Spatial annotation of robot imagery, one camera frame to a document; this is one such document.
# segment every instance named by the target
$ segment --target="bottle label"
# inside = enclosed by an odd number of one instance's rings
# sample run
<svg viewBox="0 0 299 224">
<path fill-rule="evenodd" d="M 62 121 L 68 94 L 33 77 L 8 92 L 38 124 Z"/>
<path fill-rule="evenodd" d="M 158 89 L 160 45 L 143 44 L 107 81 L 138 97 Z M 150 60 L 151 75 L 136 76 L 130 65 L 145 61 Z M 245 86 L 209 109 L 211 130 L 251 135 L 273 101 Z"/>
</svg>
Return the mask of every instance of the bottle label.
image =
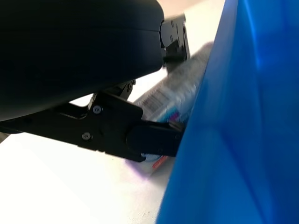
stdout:
<svg viewBox="0 0 299 224">
<path fill-rule="evenodd" d="M 164 105 L 168 105 L 174 93 L 167 87 L 161 85 L 149 94 L 144 100 L 140 100 L 136 105 L 143 109 L 142 119 L 149 119 Z"/>
<path fill-rule="evenodd" d="M 164 115 L 164 117 L 157 120 L 157 122 L 166 123 L 169 121 L 179 121 L 181 117 L 181 113 L 177 110 L 176 107 L 173 107 Z"/>
</svg>

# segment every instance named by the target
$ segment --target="red label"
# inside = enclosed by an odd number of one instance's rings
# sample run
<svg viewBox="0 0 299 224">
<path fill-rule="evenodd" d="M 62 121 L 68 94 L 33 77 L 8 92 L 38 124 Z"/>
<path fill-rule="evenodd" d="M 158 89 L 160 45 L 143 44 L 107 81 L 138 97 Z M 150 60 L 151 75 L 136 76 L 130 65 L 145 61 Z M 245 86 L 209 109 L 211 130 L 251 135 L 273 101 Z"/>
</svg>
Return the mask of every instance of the red label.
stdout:
<svg viewBox="0 0 299 224">
<path fill-rule="evenodd" d="M 165 156 L 165 155 L 161 156 L 161 158 L 158 159 L 157 162 L 155 162 L 155 164 L 153 165 L 153 168 L 154 169 L 158 168 L 162 163 L 164 163 L 166 161 L 166 159 L 167 159 L 167 156 Z"/>
</svg>

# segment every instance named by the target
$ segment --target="black metal bracket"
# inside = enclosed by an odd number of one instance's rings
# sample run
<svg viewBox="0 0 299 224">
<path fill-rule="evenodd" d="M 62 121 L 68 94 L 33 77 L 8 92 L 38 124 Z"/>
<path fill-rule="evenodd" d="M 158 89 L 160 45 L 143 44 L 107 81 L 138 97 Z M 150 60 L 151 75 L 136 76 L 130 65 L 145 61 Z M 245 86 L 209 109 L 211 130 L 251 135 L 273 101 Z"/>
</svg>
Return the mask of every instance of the black metal bracket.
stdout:
<svg viewBox="0 0 299 224">
<path fill-rule="evenodd" d="M 105 92 L 108 92 L 112 95 L 115 95 L 122 99 L 127 100 L 133 90 L 133 85 L 135 85 L 135 84 L 136 84 L 136 80 L 132 80 L 130 82 L 109 88 L 109 89 L 105 90 Z"/>
<path fill-rule="evenodd" d="M 175 156 L 184 128 L 141 120 L 140 107 L 106 93 L 94 94 L 90 104 L 65 104 L 25 117 L 0 122 L 0 128 L 27 132 L 133 161 L 142 154 Z"/>
<path fill-rule="evenodd" d="M 165 20 L 160 28 L 164 66 L 168 72 L 190 58 L 185 15 Z"/>
</svg>

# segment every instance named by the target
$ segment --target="blue container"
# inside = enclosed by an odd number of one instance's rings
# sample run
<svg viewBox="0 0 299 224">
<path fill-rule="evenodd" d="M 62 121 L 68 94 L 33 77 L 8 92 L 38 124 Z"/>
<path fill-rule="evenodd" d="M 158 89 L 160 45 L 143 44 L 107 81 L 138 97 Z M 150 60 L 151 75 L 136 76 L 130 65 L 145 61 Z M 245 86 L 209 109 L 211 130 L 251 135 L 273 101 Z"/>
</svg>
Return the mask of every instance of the blue container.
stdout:
<svg viewBox="0 0 299 224">
<path fill-rule="evenodd" d="M 299 224 L 299 1 L 227 0 L 158 224 Z"/>
</svg>

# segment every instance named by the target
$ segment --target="screw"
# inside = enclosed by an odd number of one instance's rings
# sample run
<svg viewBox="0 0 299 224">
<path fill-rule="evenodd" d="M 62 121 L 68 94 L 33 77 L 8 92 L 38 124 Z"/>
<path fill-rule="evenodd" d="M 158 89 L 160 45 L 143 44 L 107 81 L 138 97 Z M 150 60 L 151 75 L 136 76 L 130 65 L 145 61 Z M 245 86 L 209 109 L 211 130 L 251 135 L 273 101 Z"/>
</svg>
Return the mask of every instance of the screw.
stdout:
<svg viewBox="0 0 299 224">
<path fill-rule="evenodd" d="M 85 133 L 83 133 L 83 135 L 82 135 L 82 139 L 85 140 L 85 141 L 90 140 L 91 137 L 92 137 L 92 136 L 91 136 L 91 134 L 90 134 L 89 132 L 85 132 Z"/>
<path fill-rule="evenodd" d="M 101 112 L 102 112 L 102 108 L 100 106 L 96 105 L 93 107 L 93 113 L 99 114 Z"/>
</svg>

